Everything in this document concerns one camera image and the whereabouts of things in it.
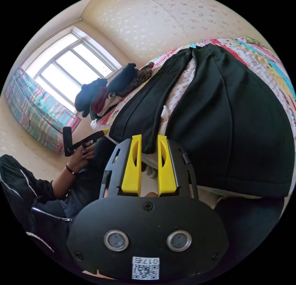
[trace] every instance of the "bed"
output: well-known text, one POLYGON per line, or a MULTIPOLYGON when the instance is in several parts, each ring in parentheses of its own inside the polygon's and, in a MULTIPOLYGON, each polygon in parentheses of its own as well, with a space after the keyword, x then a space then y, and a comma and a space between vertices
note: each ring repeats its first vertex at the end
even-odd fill
MULTIPOLYGON (((181 49, 186 49, 188 47, 194 48, 196 46, 202 47, 207 44, 214 44, 226 49, 233 57, 235 57, 245 66, 247 66, 261 80, 263 80, 264 83, 268 85, 268 87, 276 95, 277 99, 279 100, 279 102, 281 103, 281 105, 283 106, 287 114, 287 117, 291 125, 291 129, 293 132, 294 144, 295 144, 296 143, 296 120, 295 120, 296 95, 295 95, 294 88, 291 84, 290 78, 280 59, 274 53, 272 53, 269 49, 267 49, 262 43, 260 43, 255 39, 252 39, 249 37, 241 37, 237 39, 212 39, 212 40, 205 40, 199 43, 194 43, 191 45, 174 49, 170 52, 162 54, 161 56, 151 60, 152 62, 154 62, 154 69, 153 69, 152 76, 154 76, 160 70, 160 68, 163 66, 164 62, 167 59, 172 57, 181 49)), ((195 62, 194 60, 191 60, 187 65, 186 69, 184 70, 184 72, 182 73, 181 77, 173 87, 169 97, 167 98, 166 104, 163 107, 163 111, 161 114, 161 123, 159 127, 160 135, 165 134, 166 126, 170 118, 170 115, 172 114, 174 108, 176 107, 182 95, 186 91, 190 82, 193 80, 194 71, 195 71, 195 62)), ((91 123, 92 129, 96 131, 106 129, 106 128, 110 129, 118 113, 121 111, 124 105, 130 99, 132 99, 133 96, 138 91, 140 91, 148 81, 146 81, 137 89, 135 89, 132 93, 124 97, 121 100, 121 102, 118 103, 118 105, 108 114, 106 114, 104 117, 102 117, 97 121, 93 121, 91 123)), ((142 158, 144 162, 146 162, 150 166, 157 169, 157 153, 143 154, 142 158)), ((291 192, 293 191, 295 182, 296 182, 296 170, 294 166, 292 185, 291 185, 289 194, 291 194, 291 192)), ((246 198, 258 198, 257 196, 239 194, 239 193, 224 191, 224 190, 215 189, 215 188, 208 188, 202 185, 199 186, 199 190, 209 191, 219 196, 244 196, 246 198)))

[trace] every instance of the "zipper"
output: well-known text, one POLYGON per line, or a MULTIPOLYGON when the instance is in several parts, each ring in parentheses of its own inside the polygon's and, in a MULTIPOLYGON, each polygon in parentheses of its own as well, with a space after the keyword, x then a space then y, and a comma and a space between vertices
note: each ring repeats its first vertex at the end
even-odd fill
POLYGON ((46 216, 49 216, 49 217, 54 218, 54 219, 59 220, 59 221, 63 221, 63 222, 72 221, 71 218, 63 218, 63 217, 55 216, 55 215, 49 214, 49 213, 47 213, 45 211, 42 211, 40 209, 37 209, 36 207, 33 207, 31 210, 33 210, 35 212, 38 212, 38 213, 41 213, 41 214, 44 214, 46 216))
POLYGON ((2 180, 2 177, 1 177, 1 173, 0 173, 0 182, 2 182, 10 191, 13 191, 22 201, 23 198, 21 197, 21 195, 14 189, 10 188, 3 180, 2 180))

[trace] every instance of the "window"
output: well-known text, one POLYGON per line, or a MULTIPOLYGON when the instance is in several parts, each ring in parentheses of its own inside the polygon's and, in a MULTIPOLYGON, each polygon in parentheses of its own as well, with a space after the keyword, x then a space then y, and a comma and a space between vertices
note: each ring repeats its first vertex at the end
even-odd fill
POLYGON ((26 72, 70 111, 83 84, 117 68, 85 39, 71 32, 44 50, 26 72))

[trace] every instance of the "white stripe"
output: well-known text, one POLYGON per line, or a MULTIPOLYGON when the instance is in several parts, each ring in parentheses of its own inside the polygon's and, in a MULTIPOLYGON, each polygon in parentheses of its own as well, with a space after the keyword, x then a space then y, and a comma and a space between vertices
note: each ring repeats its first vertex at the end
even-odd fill
POLYGON ((21 172, 22 172, 22 174, 24 175, 24 177, 26 178, 26 181, 27 181, 27 184, 28 184, 28 186, 31 188, 31 190, 34 192, 34 194, 36 195, 36 197, 37 197, 37 194, 36 194, 36 192, 34 191, 34 189, 30 186, 30 184, 29 184, 29 180, 28 180, 28 178, 27 178, 27 176, 24 174, 24 172, 22 171, 22 170, 20 170, 21 172))
POLYGON ((42 239, 40 239, 38 236, 34 235, 33 233, 28 233, 28 232, 26 232, 26 234, 28 236, 31 236, 31 237, 34 237, 34 238, 40 240, 44 245, 46 245, 54 253, 53 249, 47 243, 45 243, 42 239))

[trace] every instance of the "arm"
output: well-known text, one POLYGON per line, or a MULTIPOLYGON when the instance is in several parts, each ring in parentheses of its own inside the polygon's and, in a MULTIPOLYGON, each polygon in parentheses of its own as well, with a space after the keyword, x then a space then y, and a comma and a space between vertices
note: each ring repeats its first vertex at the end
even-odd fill
MULTIPOLYGON (((88 164, 88 160, 92 159, 93 156, 94 146, 90 146, 87 149, 80 146, 72 155, 67 166, 72 172, 79 173, 79 171, 88 164)), ((64 167, 60 175, 52 181, 53 192, 57 199, 63 199, 67 195, 75 178, 76 176, 64 167)))

